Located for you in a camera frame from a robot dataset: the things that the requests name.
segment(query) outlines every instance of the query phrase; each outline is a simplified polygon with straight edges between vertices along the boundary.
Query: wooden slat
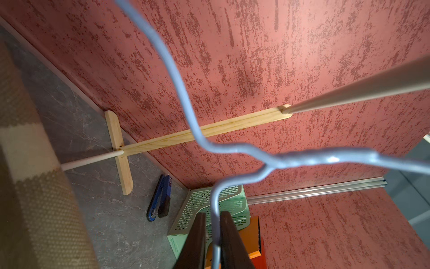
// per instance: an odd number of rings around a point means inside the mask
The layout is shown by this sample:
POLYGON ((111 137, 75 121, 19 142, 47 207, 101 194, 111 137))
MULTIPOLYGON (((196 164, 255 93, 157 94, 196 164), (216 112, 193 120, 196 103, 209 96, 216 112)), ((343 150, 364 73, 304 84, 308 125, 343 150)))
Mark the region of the wooden slat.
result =
MULTIPOLYGON (((112 148, 114 150, 120 149, 124 146, 123 135, 121 133, 120 122, 117 115, 113 111, 105 111, 107 128, 109 129, 109 135, 111 136, 112 148)), ((121 187, 123 188, 123 194, 130 194, 133 190, 133 179, 130 172, 129 160, 126 155, 120 155, 115 157, 117 163, 118 174, 120 175, 121 187)))
MULTIPOLYGON (((247 115, 234 117, 232 119, 215 122, 202 126, 201 130, 204 136, 209 137, 216 136, 222 133, 245 129, 252 126, 257 126, 260 124, 287 119, 291 117, 292 114, 283 114, 282 110, 289 106, 290 105, 281 105, 275 108, 269 108, 247 115)), ((120 148, 124 150, 124 155, 128 156, 193 140, 194 136, 192 135, 191 131, 186 130, 178 133, 173 133, 167 136, 161 136, 154 139, 142 141, 136 144, 123 146, 120 148)))

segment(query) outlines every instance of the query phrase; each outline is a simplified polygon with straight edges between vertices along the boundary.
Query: gray marble floor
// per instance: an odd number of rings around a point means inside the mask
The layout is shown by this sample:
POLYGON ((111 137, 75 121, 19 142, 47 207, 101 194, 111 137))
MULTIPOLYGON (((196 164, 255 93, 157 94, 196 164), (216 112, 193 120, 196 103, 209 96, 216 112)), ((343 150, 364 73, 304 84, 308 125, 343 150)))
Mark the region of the gray marble floor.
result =
MULTIPOLYGON (((11 51, 60 162, 112 151, 104 118, 1 27, 0 38, 11 51)), ((175 256, 166 235, 186 191, 173 183, 169 215, 148 222, 146 210, 162 172, 142 154, 129 156, 129 162, 134 189, 127 196, 114 159, 66 172, 100 268, 172 268, 175 256)))

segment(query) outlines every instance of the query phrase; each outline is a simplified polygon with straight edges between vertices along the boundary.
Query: wooden dowel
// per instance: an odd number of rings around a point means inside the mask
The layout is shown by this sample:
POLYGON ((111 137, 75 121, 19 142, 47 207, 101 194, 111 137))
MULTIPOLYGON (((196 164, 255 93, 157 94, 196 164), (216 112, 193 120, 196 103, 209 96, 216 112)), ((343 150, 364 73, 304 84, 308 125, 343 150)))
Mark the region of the wooden dowel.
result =
POLYGON ((292 105, 284 114, 430 89, 430 55, 292 105))
POLYGON ((102 160, 106 160, 106 159, 109 159, 109 158, 113 158, 113 157, 116 157, 116 156, 119 156, 119 155, 122 155, 122 154, 124 154, 124 151, 122 149, 120 149, 120 150, 116 150, 116 151, 113 151, 113 152, 108 152, 108 153, 100 154, 100 155, 97 155, 97 156, 85 158, 85 159, 82 159, 82 160, 71 161, 71 162, 68 162, 68 163, 65 163, 65 164, 61 164, 61 169, 63 171, 66 171, 66 170, 70 170, 70 169, 73 169, 73 168, 76 168, 76 167, 80 167, 80 166, 84 166, 84 165, 87 165, 87 164, 92 164, 92 163, 95 163, 95 162, 98 162, 98 161, 102 161, 102 160))

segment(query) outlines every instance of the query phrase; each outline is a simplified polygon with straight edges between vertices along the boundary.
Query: blue stapler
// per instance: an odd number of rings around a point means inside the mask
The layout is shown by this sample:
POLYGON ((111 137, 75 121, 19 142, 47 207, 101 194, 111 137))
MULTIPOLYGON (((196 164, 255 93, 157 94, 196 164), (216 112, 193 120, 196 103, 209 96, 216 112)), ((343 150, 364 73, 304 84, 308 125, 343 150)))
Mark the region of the blue stapler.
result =
POLYGON ((157 188, 152 196, 151 203, 149 204, 148 212, 146 213, 146 217, 149 221, 154 221, 157 216, 159 218, 167 216, 170 207, 171 189, 172 178, 169 175, 161 175, 157 183, 157 188), (159 201, 160 206, 158 207, 158 212, 155 213, 159 201))

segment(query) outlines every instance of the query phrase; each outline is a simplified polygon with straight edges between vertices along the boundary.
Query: red textured wall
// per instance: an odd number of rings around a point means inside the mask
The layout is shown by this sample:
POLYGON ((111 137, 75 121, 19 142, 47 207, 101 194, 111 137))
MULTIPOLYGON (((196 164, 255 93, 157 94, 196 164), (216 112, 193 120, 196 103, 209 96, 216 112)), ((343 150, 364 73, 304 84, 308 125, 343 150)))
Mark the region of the red textured wall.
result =
MULTIPOLYGON (((430 51, 430 2, 133 1, 178 64, 200 124, 330 91, 430 51)), ((95 103, 142 141, 187 129, 165 68, 113 1, 4 0, 0 13, 95 103)), ((272 153, 365 146, 403 155, 430 130, 430 92, 293 115, 219 135, 272 153)), ((187 187, 256 170, 242 155, 195 142, 151 154, 187 187)), ((381 176, 344 164, 277 171, 257 195, 381 176)))
POLYGON ((382 188, 249 208, 271 269, 430 268, 430 252, 382 188))

